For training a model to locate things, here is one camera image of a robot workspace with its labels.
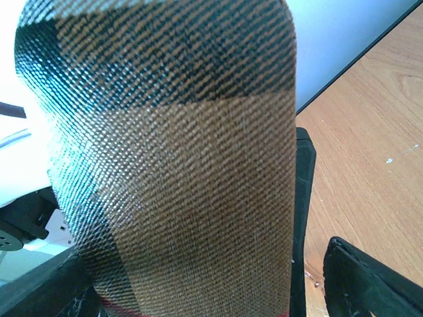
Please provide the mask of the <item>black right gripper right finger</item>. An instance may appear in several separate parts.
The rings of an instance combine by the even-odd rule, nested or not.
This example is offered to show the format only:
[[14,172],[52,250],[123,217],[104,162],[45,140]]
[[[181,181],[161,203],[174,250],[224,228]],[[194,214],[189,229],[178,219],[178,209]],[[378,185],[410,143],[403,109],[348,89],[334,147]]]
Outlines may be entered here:
[[344,239],[330,239],[323,263],[329,316],[421,316],[422,287]]

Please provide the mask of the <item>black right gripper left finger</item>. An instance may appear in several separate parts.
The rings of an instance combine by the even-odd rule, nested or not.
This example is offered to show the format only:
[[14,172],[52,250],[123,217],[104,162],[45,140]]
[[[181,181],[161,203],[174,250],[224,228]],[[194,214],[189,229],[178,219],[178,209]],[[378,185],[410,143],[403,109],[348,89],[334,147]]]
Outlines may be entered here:
[[102,304],[74,247],[1,287],[2,316],[100,316]]

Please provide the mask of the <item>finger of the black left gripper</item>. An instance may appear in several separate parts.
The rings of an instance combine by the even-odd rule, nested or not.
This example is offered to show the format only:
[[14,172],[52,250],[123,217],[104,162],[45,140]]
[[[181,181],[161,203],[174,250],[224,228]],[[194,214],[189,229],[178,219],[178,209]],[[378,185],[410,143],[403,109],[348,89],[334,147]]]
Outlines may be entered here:
[[306,129],[296,129],[295,211],[289,316],[306,315],[304,245],[315,171],[316,150]]

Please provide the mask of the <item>brown plaid glasses case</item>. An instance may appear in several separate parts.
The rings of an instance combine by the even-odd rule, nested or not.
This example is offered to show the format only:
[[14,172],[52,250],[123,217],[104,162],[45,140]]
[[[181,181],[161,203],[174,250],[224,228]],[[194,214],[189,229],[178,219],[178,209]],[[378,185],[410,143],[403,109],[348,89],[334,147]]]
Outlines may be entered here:
[[17,75],[109,316],[287,316],[295,62],[285,1],[27,1]]

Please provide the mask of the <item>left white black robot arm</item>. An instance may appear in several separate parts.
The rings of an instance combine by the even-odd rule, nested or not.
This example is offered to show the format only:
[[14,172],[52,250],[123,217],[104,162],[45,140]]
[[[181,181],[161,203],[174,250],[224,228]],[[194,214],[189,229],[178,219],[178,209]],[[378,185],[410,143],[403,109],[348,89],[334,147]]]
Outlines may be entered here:
[[[297,160],[290,308],[305,316],[305,231],[315,170],[316,150],[306,129],[297,128]],[[26,194],[1,207],[1,251],[21,250],[37,238],[64,238],[67,225],[50,187]],[[60,251],[46,263],[1,286],[2,316],[107,316],[75,249]]]

